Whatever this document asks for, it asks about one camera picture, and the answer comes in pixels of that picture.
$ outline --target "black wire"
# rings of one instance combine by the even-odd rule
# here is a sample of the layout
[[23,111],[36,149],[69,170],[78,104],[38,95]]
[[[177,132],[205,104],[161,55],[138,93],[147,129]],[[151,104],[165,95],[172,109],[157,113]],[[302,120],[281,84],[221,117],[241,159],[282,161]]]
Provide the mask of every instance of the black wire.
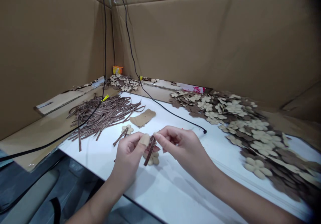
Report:
[[143,85],[141,84],[140,77],[139,77],[139,75],[137,74],[137,71],[136,71],[136,63],[135,63],[135,59],[134,59],[134,56],[133,56],[133,50],[132,50],[132,47],[131,47],[130,35],[129,35],[128,25],[127,25],[127,8],[126,8],[126,5],[125,5],[125,1],[124,1],[124,0],[122,0],[122,1],[123,1],[123,5],[124,5],[124,7],[125,7],[125,23],[126,23],[128,40],[129,40],[130,53],[131,53],[131,57],[132,57],[133,62],[134,62],[135,73],[136,73],[136,75],[137,75],[137,77],[138,77],[138,80],[139,80],[139,82],[140,82],[141,88],[148,94],[148,96],[149,96],[155,103],[157,103],[158,105],[160,105],[160,106],[161,106],[163,109],[165,109],[167,112],[171,113],[172,115],[174,115],[174,116],[176,116],[176,117],[178,117],[178,118],[180,118],[180,119],[185,120],[186,122],[189,122],[189,123],[191,123],[191,124],[193,124],[193,125],[201,128],[201,129],[203,129],[203,133],[206,134],[207,131],[206,131],[205,128],[203,128],[203,127],[201,127],[201,126],[199,126],[199,125],[197,125],[197,124],[195,124],[195,123],[192,123],[192,122],[190,122],[190,121],[188,121],[188,120],[186,120],[186,119],[184,119],[184,118],[182,118],[182,117],[180,117],[180,116],[172,113],[171,111],[169,111],[168,109],[166,109],[163,105],[161,105],[159,102],[157,102],[155,99],[153,99],[152,96],[143,88]]
[[[105,84],[106,84],[106,39],[107,39],[107,19],[106,19],[106,10],[105,10],[105,0],[103,0],[103,3],[104,3],[104,15],[105,15],[105,47],[104,47],[104,52],[105,52],[105,62],[104,62],[104,65],[105,65],[105,72],[104,72],[104,86],[103,86],[103,95],[101,97],[101,100],[104,100],[104,90],[105,90]],[[38,147],[38,148],[34,148],[34,149],[31,149],[31,150],[27,150],[27,151],[24,151],[24,152],[20,152],[20,153],[16,153],[16,154],[12,154],[12,155],[8,155],[8,156],[5,156],[5,157],[2,157],[0,158],[0,162],[3,162],[3,161],[6,161],[6,160],[9,160],[9,159],[12,159],[12,158],[16,158],[16,157],[19,157],[19,156],[22,156],[22,155],[26,155],[26,154],[30,154],[30,153],[33,153],[33,152],[36,152],[38,150],[42,150],[44,148],[47,148],[48,146],[51,146],[53,143],[55,143],[56,141],[60,140],[61,138],[65,137],[66,135],[72,133],[73,131],[75,131],[76,129],[79,129],[81,126],[83,126],[85,123],[88,122],[88,120],[92,117],[92,115],[95,113],[95,111],[99,108],[100,104],[102,102],[99,102],[98,106],[95,108],[95,110],[91,113],[91,115],[88,117],[88,119],[86,119],[85,122],[83,122],[81,125],[79,125],[78,127],[74,128],[73,130],[65,133],[64,135],[60,136],[59,138],[55,139],[54,141],[50,142],[49,144],[46,144],[44,146],[41,146],[41,147]]]

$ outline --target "brown strip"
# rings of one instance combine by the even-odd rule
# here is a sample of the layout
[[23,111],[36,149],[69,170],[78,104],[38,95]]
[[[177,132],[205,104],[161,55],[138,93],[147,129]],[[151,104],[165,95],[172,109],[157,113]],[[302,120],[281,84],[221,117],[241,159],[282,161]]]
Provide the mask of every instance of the brown strip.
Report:
[[149,159],[151,157],[151,154],[153,153],[153,149],[154,149],[155,144],[156,144],[156,140],[155,140],[154,136],[152,136],[150,138],[149,144],[150,144],[150,149],[149,149],[147,158],[146,158],[145,163],[144,163],[145,166],[147,166],[147,163],[148,163],[148,161],[149,161]]

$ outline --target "beige felt piece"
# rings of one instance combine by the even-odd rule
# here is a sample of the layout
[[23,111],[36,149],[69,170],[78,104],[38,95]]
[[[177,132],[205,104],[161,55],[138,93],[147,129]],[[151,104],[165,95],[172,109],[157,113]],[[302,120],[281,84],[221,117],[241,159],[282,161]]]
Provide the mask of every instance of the beige felt piece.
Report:
[[134,129],[130,125],[126,125],[126,126],[121,127],[122,133],[124,133],[127,128],[128,128],[127,134],[130,135],[134,131]]
[[258,178],[265,179],[266,176],[272,176],[272,172],[264,167],[264,163],[261,160],[254,160],[250,157],[246,158],[245,169],[253,172]]
[[147,124],[155,115],[156,113],[154,111],[147,109],[145,112],[136,117],[130,117],[129,120],[140,128]]
[[150,140],[149,134],[144,134],[144,135],[140,138],[139,143],[148,146],[149,140]]

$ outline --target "yellow clip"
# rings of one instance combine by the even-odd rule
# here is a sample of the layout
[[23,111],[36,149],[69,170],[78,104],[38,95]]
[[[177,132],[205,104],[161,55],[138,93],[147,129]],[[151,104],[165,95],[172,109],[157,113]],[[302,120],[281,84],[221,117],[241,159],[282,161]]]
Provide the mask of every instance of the yellow clip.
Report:
[[102,102],[105,101],[106,99],[108,99],[108,97],[109,97],[109,95],[107,94],[106,97],[102,100]]

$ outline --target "white tabletop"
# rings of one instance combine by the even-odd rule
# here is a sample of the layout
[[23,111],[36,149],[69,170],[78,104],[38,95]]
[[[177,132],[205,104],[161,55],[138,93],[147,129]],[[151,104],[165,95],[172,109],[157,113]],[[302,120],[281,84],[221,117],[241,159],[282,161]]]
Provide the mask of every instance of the white tabletop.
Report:
[[[78,141],[65,140],[59,147],[104,180],[113,169],[117,148],[113,147],[112,143],[119,137],[123,125],[131,124],[134,132],[141,131],[150,135],[166,125],[183,129],[195,128],[194,125],[171,115],[151,99],[129,93],[122,93],[121,96],[130,96],[133,103],[141,101],[146,105],[145,109],[155,111],[156,116],[140,129],[130,121],[106,128],[98,141],[92,137],[82,140],[81,152]],[[201,118],[192,118],[184,108],[177,109],[168,103],[160,103],[169,111],[207,130],[207,134],[203,135],[200,141],[223,172],[286,211],[307,220],[310,209],[306,204],[293,201],[286,194],[277,191],[268,179],[261,180],[247,171],[243,167],[244,157],[239,153],[240,148],[232,145],[224,137],[227,134],[217,125],[211,125]],[[315,150],[300,139],[291,138],[289,144],[293,150],[308,160],[320,161],[321,157]],[[144,159],[141,159],[136,180],[125,193],[133,201],[167,223],[246,223],[233,209],[198,184],[169,153],[163,154],[160,151],[159,161],[158,166],[145,167]]]

